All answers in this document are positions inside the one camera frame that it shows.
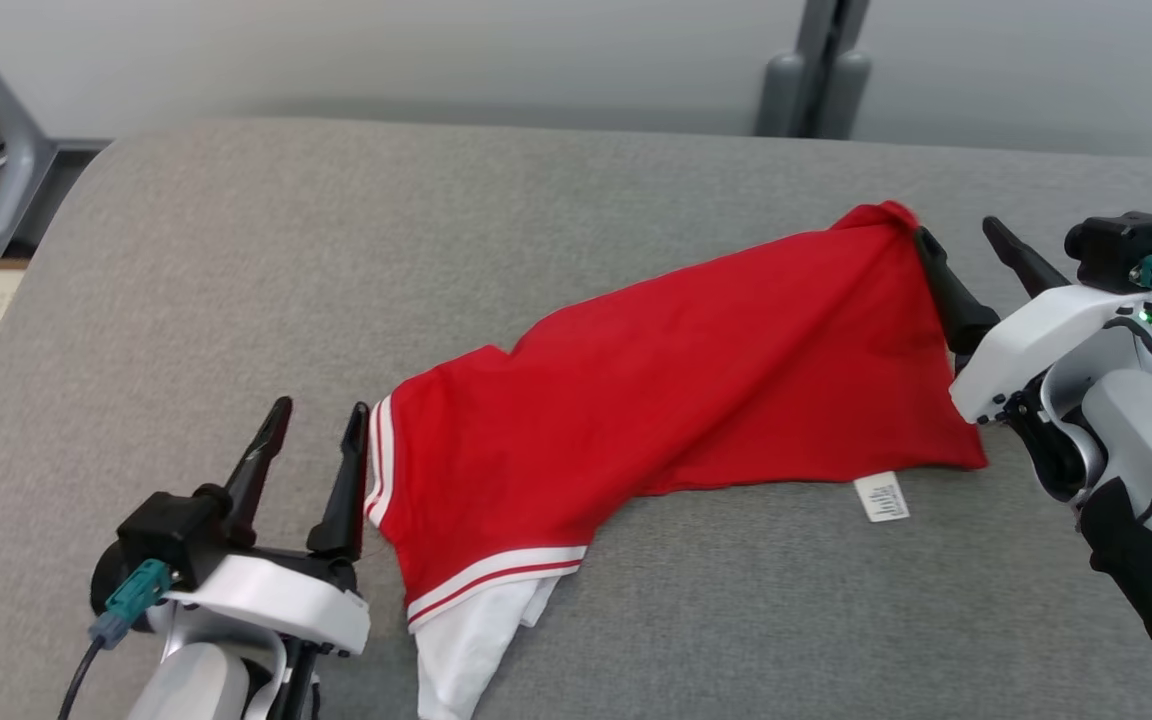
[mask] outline red fabric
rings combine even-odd
[[[408,601],[499,552],[585,546],[631,497],[986,465],[948,396],[917,223],[864,205],[403,382],[379,525]]]

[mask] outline clothing tag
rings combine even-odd
[[[870,523],[909,518],[909,506],[905,505],[905,497],[900,493],[896,473],[870,475],[856,480],[855,486]]]

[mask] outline gray metal post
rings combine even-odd
[[[12,242],[55,160],[58,145],[41,132],[32,115],[0,76],[0,132],[6,165],[0,181],[0,258]]]

